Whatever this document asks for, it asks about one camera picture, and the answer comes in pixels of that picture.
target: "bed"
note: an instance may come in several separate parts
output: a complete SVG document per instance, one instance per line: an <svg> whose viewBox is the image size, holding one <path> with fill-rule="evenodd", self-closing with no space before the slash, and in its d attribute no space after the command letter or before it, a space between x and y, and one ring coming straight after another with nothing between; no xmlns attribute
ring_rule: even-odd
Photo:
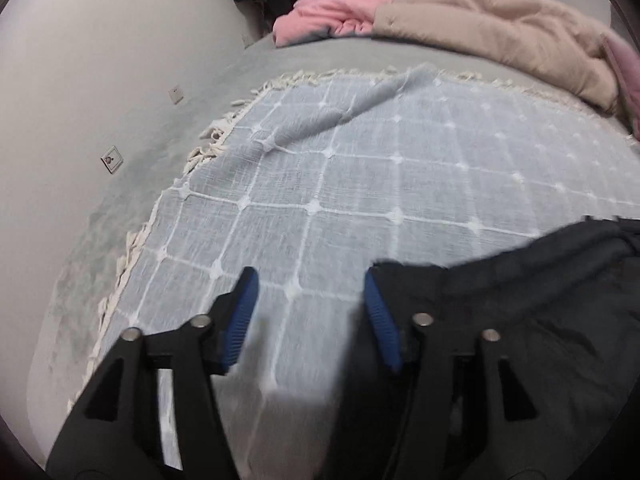
<svg viewBox="0 0 640 480"><path fill-rule="evenodd" d="M346 71L328 72L334 69ZM293 77L280 78L284 73L293 74ZM265 86L269 81L275 83ZM97 356L95 361L98 362L110 342L132 320L139 322L144 330L156 332L174 328L194 313L204 312L210 298L229 289L236 270L244 264L254 264L266 282L262 292L265 303L258 309L257 320L250 329L248 357L232 372L231 377L214 382L223 423L243 478L311 478L322 461L330 434L331 425L326 421L331 420L335 413L338 399L336 384L339 382L337 367L351 334L349 316L359 303L358 288L361 285L355 277L358 272L361 273L361 265L377 257L387 256L413 261L435 260L436 263L445 265L517 246L585 214L605 218L615 214L640 214L640 196L636 196L637 192L632 186L626 185L628 179L640 176L640 164L626 142L626 131L622 125L615 119L599 116L565 92L487 60L423 46L360 38L276 50L271 38L265 38L247 49L238 63L218 75L215 83L206 100L187 103L192 123L182 126L183 135L163 132L143 157L123 166L102 205L90 217L87 230L70 254L56 283L30 370L28 389L31 425L45 455L50 451L70 402L82 388L89 356ZM233 128L226 132L224 138L215 139L217 146L224 140L226 151L222 153L216 147L191 152L192 162L195 164L191 164L189 171L184 174L186 154L201 142L198 141L198 133L206 129L212 120L228 113L231 99L247 99L248 103L230 119ZM260 128L253 128L254 124L268 122L268 117L274 114L274 110L287 106L288 99L293 99L289 105L295 105L299 110L304 105L313 105L314 110L318 106L333 107L339 113L328 125L322 122L324 116L313 115L313 120L318 122L320 117L319 123L324 125L310 132L299 124L296 131L302 134L296 138L292 138L287 133L292 130L286 128L285 137L270 137L268 134L263 135ZM439 141L434 140L436 137L431 137L427 142L425 139L428 137L416 136L415 129L410 136L402 136L402 128L407 121L398 107L404 106L411 99L412 111L407 112L408 114L419 113L420 110L428 110L430 114L425 115L424 124L422 120L412 120L420 123L418 129L421 128L420 131L425 133L438 132L443 136L442 139L447 140L439 144ZM341 107L344 102L348 102L348 105ZM447 110L447 116L436 117L443 109ZM484 113L492 118L490 123L482 124L481 117ZM369 122L362 122L363 117ZM397 126L392 126L396 128L393 139L393 136L379 126L385 118L391 121L389 124ZM477 126L474 126L474 120L478 120ZM359 124L360 129L354 131L360 134L351 140L343 138L342 136L350 134L350 130L340 130L344 124ZM439 124L439 127L433 128L433 124ZM519 143L520 148L511 150L511 156L507 157L511 165L509 169L500 168L504 157L494 160L489 154L490 150L483 151L484 144L477 138L458 137L459 150L451 155L455 158L447 158L449 134L453 132L457 136L474 127L482 132L491 131L492 142ZM327 132L331 133L329 137L325 135ZM370 137L367 142L362 142L366 133L370 133ZM403 146L403 140L409 138L416 144ZM313 161L299 160L294 166L301 174L309 173L308 178L295 181L287 190L274 191L262 186L261 192L270 196L268 200L258 200L252 196L254 189L268 182L266 178L258 179L257 171L252 173L249 182L251 187L246 193L238 194L235 188L225 188L224 182L228 179L224 173L217 172L244 172L229 161L236 157L247 164L246 161L251 156L248 155L249 152L242 150L248 150L249 146L255 147L256 142L261 148L257 158L249 164L257 164L258 160L262 160L263 153L300 157L303 152L312 152ZM346 151L340 152L336 142ZM431 155L437 152L439 155L435 158L420 155L420 150ZM544 163L540 162L540 150L547 151L548 158ZM344 197L340 195L344 191L340 191L340 187L346 188L345 193L349 195L351 188L348 184L358 181L360 170L353 170L351 178L343 183L337 177L344 168L340 171L326 170L326 176L324 170L310 175L315 164L322 168L338 158L345 164L348 161L366 160L366 164L363 163L362 166L353 166L351 162L345 166L347 171L350 171L348 168L361 168L363 174L369 171L367 168L371 167L372 160L384 160L390 173L388 178L370 183L370 188L367 184L357 186L359 192L364 190L364 193L357 194L357 190L354 190L355 194L350 195L349 200L356 197L360 206L350 209L347 203L338 203L340 197ZM425 197L420 194L399 196L393 204L381 206L381 200L394 196L394 190L398 187L396 184L400 182L393 180L393 168L405 168L406 161L422 158L423 162L428 161L430 167L442 167L446 171L437 173L438 176L433 177L430 186L421 182L417 173L412 174L409 180L403 181L412 184L406 184L403 189L436 189L446 185L445 189L449 194L431 197L431 203L441 206L438 212L433 213L424 206ZM273 174L281 174L276 168L280 159L273 160L276 161ZM558 174L542 176L551 168L586 168L587 164L590 164L589 168L600 172L597 177L594 176L596 173L569 170L561 178L558 178ZM487 178L483 177L482 182L478 180L475 185L465 187L461 184L463 179L451 176L451 168L463 172L468 172L471 168ZM287 171L289 177L296 173L290 168ZM334 191L328 195L322 195L322 186L318 186L320 174L327 181L334 180ZM506 184L507 181L503 179L505 175L509 175ZM196 186L194 179L200 179L201 185ZM384 186L390 179L393 185L387 191ZM310 190L313 186L318 186L316 193ZM566 196L570 196L571 200L562 199L562 203L568 205L567 208L556 207L553 199L548 200L549 195L531 194L531 186L550 189L553 197L558 193L566 195L568 192ZM278 207L278 204L282 205L278 193L285 191L290 194L291 200L296 200L293 203L295 207ZM492 202L491 197L498 195L506 200ZM461 197L460 207L447 208L448 196ZM234 211L240 212L255 207L265 208L248 223L251 226L260 218L286 217L290 220L299 214L302 225L300 239L283 249L281 242L287 240L287 235L282 233L284 228L278 229L282 236L278 239L279 245L270 249L270 242L265 241L267 249L258 251L260 254L255 257L250 256L251 245L245 244L236 255L234 263L223 262L222 267L214 272L215 280L209 283L207 279L212 276L212 263L198 258L209 258L220 248L212 247L210 253L204 254L200 251L203 247L200 244L190 251L184 249L186 252L180 256L175 251L172 252L170 240L160 241L165 236L161 230L169 228L173 235L181 229L175 227L178 225L177 220L170 218L172 206L168 201L176 199L178 208L183 208L179 204L194 197L204 200L206 197L213 198L207 203L214 203L216 207L204 212L205 219L208 219L205 226L210 226L213 238L218 234L223 235L220 242L223 246L225 240L227 245L231 241L234 246L242 245L243 236L226 236L234 222L236 225L233 229L237 229L240 234L250 232L248 226L242 231L240 213L234 212L233 217L225 217L223 210L230 205L235 208ZM511 201L521 199L524 204L523 213L505 218L504 213L509 210ZM467 209L470 203L474 204L473 211ZM329 256L320 256L326 248L316 243L318 240L326 240L327 235L322 230L314 230L311 220L306 227L305 222L308 215L313 215L314 218L318 218L319 213L339 216L339 212L346 212L343 217L348 219L364 218L364 223L334 231L334 234L347 233L343 240L336 237L335 243L330 247L336 258L344 257L349 261L349 254L357 252L363 243L370 243L370 240L367 242L359 239L354 234L357 231L379 233L372 237L380 242L380 250L374 251L375 254L361 254L357 258L355 270L349 272L340 265L330 272L316 269L307 272L306 278L300 277L298 283L288 278L290 272L280 275L278 270L289 269L287 266L290 266L291 272L303 269L303 264L295 256L297 251L305 247L306 240L310 241L309 250L316 252L316 261L322 263L322 268L331 265L331 261L326 259ZM158 307L162 302L157 295L155 301L143 301L140 297L140 294L145 294L146 297L149 290L153 291L150 286L152 280L144 276L147 261L144 256L134 258L135 264L133 261L125 261L124 267L120 264L116 268L117 258L126 251L127 232L139 233L145 222L148 223L141 231L143 237L137 241L135 237L129 237L128 247L131 249L138 244L141 248L148 244L147 249L141 248L139 253L149 256L147 263L151 266L149 268L155 269L154 276L159 272L159 263L165 260L199 273L200 278L194 277L193 283L203 284L202 290L197 286L188 289L193 291L193 297L189 298L186 302L188 305L183 310ZM385 238L386 234L381 231L380 222L386 222L385 226L389 226L389 229L398 229L395 235L392 231L389 242ZM409 224L412 226L411 232L405 229ZM287 229L290 227L289 224L283 225ZM461 230L465 235L456 235L456 230ZM441 240L437 251L427 254L429 249L420 244L424 233ZM188 246L190 242L187 240L184 243ZM349 251L341 253L340 248L349 248ZM282 252L286 253L286 257L278 260L277 266L270 266L268 261L273 261L273 254ZM346 272L347 278L337 280L338 271L342 274ZM120 287L121 295L112 302L113 308L103 303L103 311L98 316L98 304L114 292L116 273L122 282L124 272L128 272L128 275ZM167 279L175 279L177 271L173 269L167 276L171 272L174 273L172 278ZM314 287L309 285L309 280L315 280ZM304 309L291 307L292 301L301 294L304 296L303 291L311 289L316 292L322 290L323 293L308 294L311 303L305 304ZM188 290L183 289L181 293L187 294ZM116 308L120 314L114 314ZM100 319L104 319L106 312L107 323L101 323ZM266 332L260 328L260 323L266 324ZM326 339L320 338L315 343L312 342L311 347L329 352L329 360L335 363L333 367L322 367L317 355L309 354L308 351L301 352L306 344L303 343L308 343L310 326L314 323L323 323L326 332L335 331L336 344L329 345ZM283 328L291 326L296 329ZM102 341L97 346L99 333ZM262 336L268 340L261 341ZM263 357L271 355L270 352L276 346L279 356L272 359L273 366L265 364ZM276 370L275 378L263 374L268 369ZM161 378L165 391L167 380L166 377ZM164 397L162 428L165 459L172 465L179 466L168 409L170 399L166 395ZM270 429L276 425L277 430ZM270 438L273 431L278 431L278 439Z"/></svg>

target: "wall switch plate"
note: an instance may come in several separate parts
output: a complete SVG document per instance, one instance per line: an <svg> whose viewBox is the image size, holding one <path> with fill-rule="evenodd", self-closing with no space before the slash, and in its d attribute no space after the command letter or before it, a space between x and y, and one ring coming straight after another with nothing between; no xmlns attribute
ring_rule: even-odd
<svg viewBox="0 0 640 480"><path fill-rule="evenodd" d="M169 97L171 98L171 101L174 102L174 105L177 105L180 101L182 101L184 94L182 93L182 88L180 88L180 85L176 85L171 88L171 90L169 90Z"/></svg>
<svg viewBox="0 0 640 480"><path fill-rule="evenodd" d="M109 151L105 153L100 160L104 163L109 173L114 173L122 166L122 155L115 146L111 146Z"/></svg>

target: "gray bedsheet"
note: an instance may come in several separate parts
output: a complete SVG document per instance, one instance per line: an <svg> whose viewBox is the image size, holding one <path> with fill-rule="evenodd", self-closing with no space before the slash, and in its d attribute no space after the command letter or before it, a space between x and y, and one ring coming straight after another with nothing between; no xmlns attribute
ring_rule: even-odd
<svg viewBox="0 0 640 480"><path fill-rule="evenodd" d="M252 88L283 72L343 67L378 72L390 64L404 69L422 62L548 88L492 62L421 46L349 39L274 50L266 38L225 73L212 76L208 95L180 104L175 123L162 127L145 153L127 158L61 269L42 325L30 370L28 410L45 455L66 416L68 400L81 387L86 357L97 336L97 304L113 290L115 261L124 253L125 235L140 228L159 193L181 174L199 132L228 111L231 99L249 97Z"/></svg>

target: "light blue blanket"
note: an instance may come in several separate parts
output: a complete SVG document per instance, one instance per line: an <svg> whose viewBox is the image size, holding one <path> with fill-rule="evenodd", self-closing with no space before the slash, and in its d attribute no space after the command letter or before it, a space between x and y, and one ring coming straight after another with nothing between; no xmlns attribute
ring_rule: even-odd
<svg viewBox="0 0 640 480"><path fill-rule="evenodd" d="M449 265L583 215L640 216L640 165L605 121L427 69L271 90L227 145L163 192L102 351L130 325L177 328L256 267L240 362L214 379L244 478L317 471L374 260Z"/></svg>

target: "fluffy beige fabric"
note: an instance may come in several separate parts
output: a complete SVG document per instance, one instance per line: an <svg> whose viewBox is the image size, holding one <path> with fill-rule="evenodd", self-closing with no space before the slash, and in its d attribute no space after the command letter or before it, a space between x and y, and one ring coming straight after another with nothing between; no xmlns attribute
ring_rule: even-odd
<svg viewBox="0 0 640 480"><path fill-rule="evenodd" d="M556 0L393 0L376 9L373 33L485 57L616 109L601 36L623 40Z"/></svg>

